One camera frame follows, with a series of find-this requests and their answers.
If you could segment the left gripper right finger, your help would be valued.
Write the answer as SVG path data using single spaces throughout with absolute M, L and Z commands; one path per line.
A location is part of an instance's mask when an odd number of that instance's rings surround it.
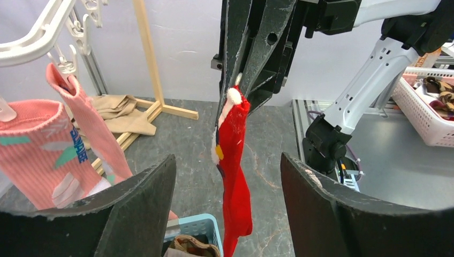
M 352 190 L 283 153 L 296 256 L 453 256 L 453 209 L 427 210 Z

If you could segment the pink sock green patches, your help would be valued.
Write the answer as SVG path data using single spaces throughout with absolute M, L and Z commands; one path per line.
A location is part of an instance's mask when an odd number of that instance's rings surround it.
M 76 123 L 88 139 L 91 150 L 102 161 L 107 180 L 115 185 L 132 177 L 123 150 L 94 109 L 91 98 L 85 93 L 78 79 L 73 75 L 64 79 L 51 63 L 46 68 L 46 80 L 70 108 Z

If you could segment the white clip hanger frame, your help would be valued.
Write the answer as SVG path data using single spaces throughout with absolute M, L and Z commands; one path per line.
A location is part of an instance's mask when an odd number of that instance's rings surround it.
M 87 12 L 79 18 L 75 1 L 49 1 L 24 37 L 1 44 L 1 67 L 28 63 L 47 55 L 66 79 L 70 75 L 79 75 L 77 56 L 81 55 L 97 94 L 106 94 L 107 87 L 90 45 L 88 21 L 92 20 L 97 28 L 101 28 L 101 5 L 108 5 L 108 1 L 82 1 L 82 4 Z M 70 45 L 70 60 L 65 58 L 57 44 L 64 27 L 75 41 L 75 45 Z

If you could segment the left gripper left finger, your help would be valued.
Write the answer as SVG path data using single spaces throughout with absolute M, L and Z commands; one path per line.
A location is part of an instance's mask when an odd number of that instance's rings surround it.
M 1 210 L 1 256 L 160 256 L 176 172 L 170 154 L 62 209 Z

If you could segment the red sock white trim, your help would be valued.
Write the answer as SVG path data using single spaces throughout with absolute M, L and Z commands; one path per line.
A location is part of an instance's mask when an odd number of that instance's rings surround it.
M 246 119 L 251 104 L 239 89 L 242 74 L 226 93 L 213 134 L 211 156 L 223 180 L 224 256 L 233 256 L 238 239 L 253 230 L 250 191 L 241 168 Z

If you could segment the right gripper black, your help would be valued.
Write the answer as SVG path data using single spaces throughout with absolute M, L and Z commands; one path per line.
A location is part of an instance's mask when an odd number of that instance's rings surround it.
M 221 72 L 216 118 L 240 73 L 240 89 L 252 105 L 251 112 L 280 92 L 309 10 L 317 4 L 290 0 L 222 2 L 222 37 L 211 61 L 211 68 Z

